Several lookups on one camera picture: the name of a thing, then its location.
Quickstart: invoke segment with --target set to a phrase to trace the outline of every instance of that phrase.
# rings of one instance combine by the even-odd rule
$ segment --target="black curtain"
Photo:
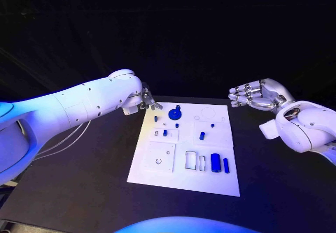
[[[0,100],[130,68],[155,95],[227,98],[261,78],[299,100],[336,102],[332,3],[0,1]]]

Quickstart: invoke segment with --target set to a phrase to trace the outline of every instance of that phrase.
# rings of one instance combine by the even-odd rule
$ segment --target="cable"
[[[83,124],[80,124],[80,126],[77,127],[77,129],[74,130],[74,132],[70,134],[70,136],[49,149],[47,149],[44,152],[39,152],[36,155],[41,155],[42,153],[48,152],[49,150],[52,150],[54,148],[57,148],[67,140],[68,138],[74,135],[74,133],[80,130],[80,128],[83,127]]]
[[[48,154],[48,155],[41,156],[38,159],[47,158],[48,156],[51,156],[51,155],[54,155],[54,154],[62,152],[65,149],[68,149],[68,148],[74,145],[74,143],[80,140],[83,134],[85,133],[85,131],[87,131],[87,129],[88,129],[90,123],[88,123],[88,125],[87,125],[87,127],[85,127],[85,129],[84,129],[84,131],[83,131],[83,133],[81,133],[81,135],[80,135],[78,138],[74,140],[74,142],[72,142],[65,148],[62,148],[59,151],[54,152],[52,154]]]

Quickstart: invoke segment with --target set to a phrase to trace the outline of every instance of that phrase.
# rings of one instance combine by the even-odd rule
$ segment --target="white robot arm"
[[[119,108],[162,109],[129,69],[35,99],[0,103],[0,184],[26,169],[51,138]]]
[[[308,101],[296,101],[286,87],[273,79],[254,81],[230,89],[233,107],[250,105],[276,114],[260,125],[267,139],[282,137],[297,152],[313,151],[336,165],[336,112]]]

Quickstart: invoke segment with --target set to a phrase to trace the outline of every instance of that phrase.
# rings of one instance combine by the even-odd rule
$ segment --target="robotic hand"
[[[297,152],[313,151],[336,165],[336,112],[308,101],[296,101],[286,87],[273,79],[230,89],[233,107],[250,105],[271,111],[276,119],[260,125],[267,139],[282,137]]]
[[[120,107],[126,115],[163,108],[129,69],[51,95],[0,103],[0,184],[26,169],[54,136]]]

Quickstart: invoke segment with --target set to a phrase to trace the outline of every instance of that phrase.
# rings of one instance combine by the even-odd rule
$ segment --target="black table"
[[[261,232],[336,232],[336,167],[316,153],[296,153],[280,138],[264,138],[258,125],[273,117],[230,107],[240,198],[127,183],[145,111],[124,116],[119,109],[91,122],[70,149],[34,162],[0,218],[70,233],[111,233],[163,216],[209,218]]]

